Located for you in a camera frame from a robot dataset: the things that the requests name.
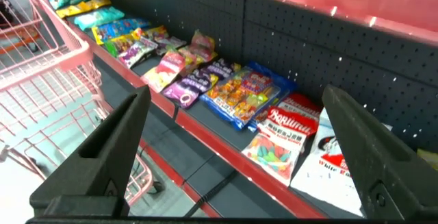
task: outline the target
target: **shopping cart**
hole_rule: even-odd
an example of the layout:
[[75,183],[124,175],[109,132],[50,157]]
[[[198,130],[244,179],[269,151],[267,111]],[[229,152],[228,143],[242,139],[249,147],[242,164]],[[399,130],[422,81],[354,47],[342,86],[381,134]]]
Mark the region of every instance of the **shopping cart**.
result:
[[[88,44],[56,15],[47,0],[38,0],[42,14],[30,0],[10,1],[17,1],[16,9],[22,14],[30,10],[35,16],[9,23],[0,30],[0,38],[9,40],[9,33],[34,30],[42,40],[32,37],[37,51],[12,43],[12,49],[0,55],[0,142],[4,144],[0,162],[10,158],[45,179],[111,108],[100,90],[101,73],[92,63]],[[16,38],[28,45],[23,37]],[[126,191],[129,204],[151,189],[151,193],[162,190],[139,156],[134,169]]]

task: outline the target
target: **plastic packaging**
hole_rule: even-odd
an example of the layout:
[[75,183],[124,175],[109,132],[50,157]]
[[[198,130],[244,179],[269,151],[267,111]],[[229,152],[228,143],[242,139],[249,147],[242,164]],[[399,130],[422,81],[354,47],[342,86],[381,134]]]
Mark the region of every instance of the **plastic packaging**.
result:
[[135,64],[140,63],[148,57],[152,51],[157,48],[157,44],[149,41],[144,44],[142,42],[134,42],[128,50],[118,55],[118,59],[125,64],[129,69]]
[[89,12],[91,10],[101,8],[104,5],[111,5],[111,1],[110,0],[90,0],[87,2],[82,1],[77,5],[71,5],[67,8],[57,10],[56,14],[60,18],[65,18],[67,16],[74,16],[74,15],[78,15],[78,14],[81,14],[84,12]]
[[250,62],[242,70],[221,81],[201,99],[224,120],[242,129],[269,106],[284,90],[296,85],[266,67]]
[[106,24],[123,18],[125,14],[116,8],[102,8],[89,14],[84,14],[75,18],[74,23],[82,30]]
[[155,92],[161,92],[185,67],[185,58],[171,49],[163,56],[158,66],[145,73],[141,79]]
[[164,25],[148,29],[144,31],[144,35],[152,40],[155,40],[156,38],[168,38],[169,34],[167,33],[166,28]]
[[136,40],[134,39],[134,37],[131,34],[129,34],[129,35],[113,38],[111,40],[104,42],[103,44],[105,45],[105,48],[112,56],[117,57],[120,53],[123,53],[126,50],[128,50],[128,48],[135,41]]
[[[281,109],[297,112],[316,121],[319,120],[322,108],[312,103],[306,96],[296,92],[289,94],[288,91],[285,91],[283,94],[272,105],[278,105]],[[267,116],[268,109],[266,108],[250,121],[248,129],[252,132],[257,131],[257,125],[266,119]]]
[[150,25],[148,21],[138,18],[126,18],[119,21],[114,21],[105,25],[100,25],[91,28],[94,39],[98,45],[103,42],[130,34],[137,28],[146,28]]
[[163,95],[175,100],[180,107],[189,108],[202,93],[209,90],[218,77],[212,73],[194,70],[187,77],[171,84],[163,91]]
[[174,36],[169,38],[159,38],[156,36],[154,40],[158,43],[157,55],[163,55],[167,50],[178,49],[187,43],[186,41],[179,40]]
[[313,119],[271,107],[267,119],[259,124],[260,132],[242,153],[289,186],[307,137],[314,134],[317,127]]
[[361,200],[328,117],[323,109],[311,153],[292,179],[290,186],[362,216]]
[[57,10],[62,8],[65,5],[70,4],[70,0],[49,0],[50,5],[53,9]]

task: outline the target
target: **black pegboard wall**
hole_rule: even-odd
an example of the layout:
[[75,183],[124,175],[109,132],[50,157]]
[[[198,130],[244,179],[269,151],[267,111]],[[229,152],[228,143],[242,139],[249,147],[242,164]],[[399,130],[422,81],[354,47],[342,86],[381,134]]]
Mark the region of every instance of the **black pegboard wall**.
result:
[[438,151],[438,49],[273,0],[246,0],[244,60],[320,99],[339,86],[414,149]]

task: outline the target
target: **floor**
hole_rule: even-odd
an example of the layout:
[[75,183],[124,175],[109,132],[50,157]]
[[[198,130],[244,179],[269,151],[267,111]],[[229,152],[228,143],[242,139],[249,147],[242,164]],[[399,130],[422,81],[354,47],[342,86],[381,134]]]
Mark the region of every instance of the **floor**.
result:
[[[31,6],[26,0],[14,0],[21,5],[24,13],[29,14]],[[47,23],[50,30],[53,29],[51,23]],[[8,60],[14,55],[0,55],[2,62]],[[102,88],[111,88],[111,86],[102,86]],[[5,103],[5,93],[0,92],[3,98],[0,98],[2,104]],[[15,145],[25,138],[30,138],[33,143],[39,142],[38,149],[31,148],[27,150],[29,156],[33,157],[37,163],[44,169],[44,174],[49,175],[56,168],[56,165],[64,160],[74,149],[92,132],[94,127],[99,124],[99,114],[96,111],[96,103],[91,100],[91,96],[77,95],[64,105],[54,108],[48,112],[47,117],[40,115],[38,122],[27,121],[27,129],[17,128],[15,136],[6,136],[0,132],[0,139],[9,145]],[[9,98],[7,100],[9,111],[16,111],[16,103]],[[2,122],[8,122],[11,117],[2,117]],[[61,150],[60,152],[50,143],[53,141]],[[24,153],[28,146],[22,144],[17,150]],[[156,194],[144,194],[132,207],[130,215],[134,216],[183,216],[192,206],[193,201],[155,165],[147,156],[142,155],[142,159],[151,168],[154,177],[164,185],[164,191]],[[7,175],[0,180],[0,216],[8,223],[24,223],[25,220],[33,216],[32,208],[29,206],[30,194],[41,184],[42,180],[35,174],[26,171],[11,159],[0,163],[0,175]],[[198,211],[194,216],[206,216],[202,211]]]

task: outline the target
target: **candy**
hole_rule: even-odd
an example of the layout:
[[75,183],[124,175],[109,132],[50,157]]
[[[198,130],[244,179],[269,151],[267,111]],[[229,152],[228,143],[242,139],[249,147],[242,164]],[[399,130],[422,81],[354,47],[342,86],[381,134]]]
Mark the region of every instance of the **candy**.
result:
[[145,42],[135,42],[133,43],[128,50],[121,53],[118,56],[118,59],[123,62],[128,68],[131,68],[137,63],[140,63],[142,59],[147,58],[147,54],[152,52],[157,48],[157,44],[149,41],[149,43],[144,44]]
[[77,5],[71,5],[61,10],[57,10],[56,13],[60,18],[65,18],[66,16],[78,15],[110,4],[110,0],[91,0],[87,2],[81,2]]
[[[211,66],[220,68],[220,64]],[[227,73],[231,67],[223,67]],[[250,62],[234,75],[220,82],[201,97],[203,101],[228,121],[236,129],[242,129],[264,107],[270,105],[277,96],[295,85],[267,68]]]
[[135,29],[145,28],[149,25],[150,23],[143,19],[127,18],[93,27],[91,31],[97,44],[102,45],[107,40],[131,34]]
[[102,25],[122,18],[125,14],[116,8],[102,8],[89,14],[84,14],[75,18],[74,23],[82,30],[93,26]]
[[158,66],[145,73],[141,80],[155,92],[161,92],[184,69],[185,58],[178,51],[168,51]]

